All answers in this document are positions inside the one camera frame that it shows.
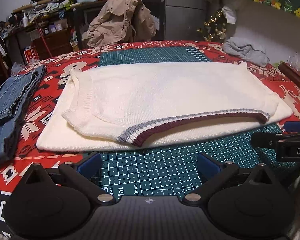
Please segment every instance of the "plastic bottle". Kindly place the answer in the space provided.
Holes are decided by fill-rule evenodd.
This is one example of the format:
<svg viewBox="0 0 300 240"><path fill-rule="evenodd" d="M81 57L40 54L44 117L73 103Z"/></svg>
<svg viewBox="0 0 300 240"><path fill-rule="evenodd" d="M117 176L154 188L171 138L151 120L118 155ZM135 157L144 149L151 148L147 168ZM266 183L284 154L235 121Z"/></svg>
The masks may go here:
<svg viewBox="0 0 300 240"><path fill-rule="evenodd" d="M22 18L22 22L23 22L23 27L27 27L29 24L29 19L26 16L26 14L24 15L24 17Z"/></svg>

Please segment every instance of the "denim fabric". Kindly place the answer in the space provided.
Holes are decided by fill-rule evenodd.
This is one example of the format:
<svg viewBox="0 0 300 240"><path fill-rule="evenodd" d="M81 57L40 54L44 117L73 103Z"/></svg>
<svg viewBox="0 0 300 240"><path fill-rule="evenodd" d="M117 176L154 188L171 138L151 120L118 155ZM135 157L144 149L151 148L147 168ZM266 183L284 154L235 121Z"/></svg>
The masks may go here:
<svg viewBox="0 0 300 240"><path fill-rule="evenodd" d="M40 66L10 77L0 87L0 164L14 155L28 105L45 72Z"/></svg>

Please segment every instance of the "knit sweater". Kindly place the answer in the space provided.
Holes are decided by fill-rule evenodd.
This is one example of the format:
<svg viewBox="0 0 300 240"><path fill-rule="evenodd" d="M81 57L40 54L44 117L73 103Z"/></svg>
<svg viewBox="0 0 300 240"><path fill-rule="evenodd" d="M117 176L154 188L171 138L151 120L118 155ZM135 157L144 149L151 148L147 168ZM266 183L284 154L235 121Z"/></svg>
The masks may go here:
<svg viewBox="0 0 300 240"><path fill-rule="evenodd" d="M128 64L70 71L75 94L62 116L80 134L141 147L154 133L220 117L266 123L279 96L246 64Z"/></svg>
<svg viewBox="0 0 300 240"><path fill-rule="evenodd" d="M201 67L206 66L205 63L194 62L187 62L183 64L186 64L189 70L196 65L200 65ZM117 71L121 67L122 65L113 66L113 71ZM144 64L144 67L151 67L151 64ZM247 73L246 75L248 77L251 77L253 79L253 82L256 82L261 87L261 91L265 90L267 93L272 93L272 91L268 87L266 87L260 80L258 80L258 78L256 78L253 74ZM75 97L76 91L77 90L74 84L74 80L70 76L61 96L58 99L58 103L48 124L38 138L38 149L59 152L80 152L131 150L137 148L132 144L121 143L110 139L83 136L75 131L74 128L69 125L69 123L62 117L62 114L69 109L75 109L74 98L77 98L77 96ZM199 98L200 100L205 100L206 95L197 95L197 98ZM269 118L266 124L278 122L284 118L289 117L291 114L292 110L280 98L275 114ZM213 139L233 133L238 133L241 131L251 130L262 125L263 124L258 122L255 118L249 117L224 117L203 120L199 122L190 122L188 124L177 126L169 130L151 135L143 143L142 148L160 147L199 140Z"/></svg>

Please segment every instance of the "green cutting mat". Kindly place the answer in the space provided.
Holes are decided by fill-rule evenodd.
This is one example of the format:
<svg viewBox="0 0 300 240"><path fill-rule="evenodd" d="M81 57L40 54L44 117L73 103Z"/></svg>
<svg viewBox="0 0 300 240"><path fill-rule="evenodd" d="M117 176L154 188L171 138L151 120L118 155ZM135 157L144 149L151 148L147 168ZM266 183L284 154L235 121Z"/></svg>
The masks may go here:
<svg viewBox="0 0 300 240"><path fill-rule="evenodd" d="M131 49L104 53L99 66L128 63L198 61L199 51L188 47ZM201 185L196 159L205 152L220 162L234 161L242 168L254 167L263 162L283 178L294 170L295 163L278 163L275 152L269 149L253 150L250 136L254 131L280 132L276 124L209 142L195 142L137 151L100 152L103 166L91 181L117 199L125 195L179 195Z"/></svg>
<svg viewBox="0 0 300 240"><path fill-rule="evenodd" d="M103 53L99 67L108 65L156 63L156 62L210 62L192 47L162 47L147 49L127 49Z"/></svg>

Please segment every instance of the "gray cloth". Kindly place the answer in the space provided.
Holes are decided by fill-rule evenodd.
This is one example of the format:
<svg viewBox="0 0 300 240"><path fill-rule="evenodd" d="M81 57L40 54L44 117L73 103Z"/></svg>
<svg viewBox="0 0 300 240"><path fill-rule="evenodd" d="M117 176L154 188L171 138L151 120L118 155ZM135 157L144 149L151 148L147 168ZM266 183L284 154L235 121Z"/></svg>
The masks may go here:
<svg viewBox="0 0 300 240"><path fill-rule="evenodd" d="M222 48L227 54L237 56L261 67L265 67L270 61L266 55L266 49L248 39L232 37L225 41Z"/></svg>

